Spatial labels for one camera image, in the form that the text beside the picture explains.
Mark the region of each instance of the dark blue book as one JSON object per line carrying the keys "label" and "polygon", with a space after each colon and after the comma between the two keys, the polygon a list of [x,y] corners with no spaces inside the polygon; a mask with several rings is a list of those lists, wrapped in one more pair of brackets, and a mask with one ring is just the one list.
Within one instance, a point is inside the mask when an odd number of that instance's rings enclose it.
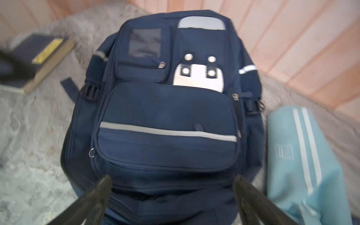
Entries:
{"label": "dark blue book", "polygon": [[11,56],[30,65],[35,70],[35,76],[14,74],[11,79],[0,80],[0,89],[23,94],[31,92],[74,45],[74,41],[66,37],[31,35],[11,52]]}

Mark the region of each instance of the light blue bag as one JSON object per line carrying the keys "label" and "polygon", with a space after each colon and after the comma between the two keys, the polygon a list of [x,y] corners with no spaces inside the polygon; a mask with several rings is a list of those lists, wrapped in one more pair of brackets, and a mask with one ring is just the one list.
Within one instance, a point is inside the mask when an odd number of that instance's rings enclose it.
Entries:
{"label": "light blue bag", "polygon": [[267,196],[304,225],[351,225],[342,168],[310,110],[268,115]]}

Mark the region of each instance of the navy blue backpack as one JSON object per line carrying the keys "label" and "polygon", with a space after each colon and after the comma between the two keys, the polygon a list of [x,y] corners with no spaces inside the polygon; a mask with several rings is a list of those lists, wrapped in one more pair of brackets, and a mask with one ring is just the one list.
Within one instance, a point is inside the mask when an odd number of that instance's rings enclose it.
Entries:
{"label": "navy blue backpack", "polygon": [[230,225],[235,175],[252,181],[262,165],[260,98],[227,17],[128,20],[94,53],[73,98],[62,168],[79,196],[111,177],[109,223]]}

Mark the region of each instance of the side buckle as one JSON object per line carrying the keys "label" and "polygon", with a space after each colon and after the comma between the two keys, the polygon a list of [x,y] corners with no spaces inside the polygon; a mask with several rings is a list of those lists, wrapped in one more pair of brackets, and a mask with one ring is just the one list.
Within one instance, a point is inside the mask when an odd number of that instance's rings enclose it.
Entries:
{"label": "side buckle", "polygon": [[80,90],[80,93],[85,99],[96,101],[100,93],[100,86],[90,82],[85,82],[84,86]]}
{"label": "side buckle", "polygon": [[255,116],[261,114],[265,106],[261,101],[258,100],[245,100],[246,116]]}

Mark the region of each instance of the yellow label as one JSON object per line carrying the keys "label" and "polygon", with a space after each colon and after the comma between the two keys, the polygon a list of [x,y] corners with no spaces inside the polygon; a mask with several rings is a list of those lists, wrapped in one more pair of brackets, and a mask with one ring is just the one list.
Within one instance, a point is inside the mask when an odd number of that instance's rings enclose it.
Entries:
{"label": "yellow label", "polygon": [[32,63],[42,64],[62,42],[62,38],[55,38],[52,40],[35,58],[32,59]]}

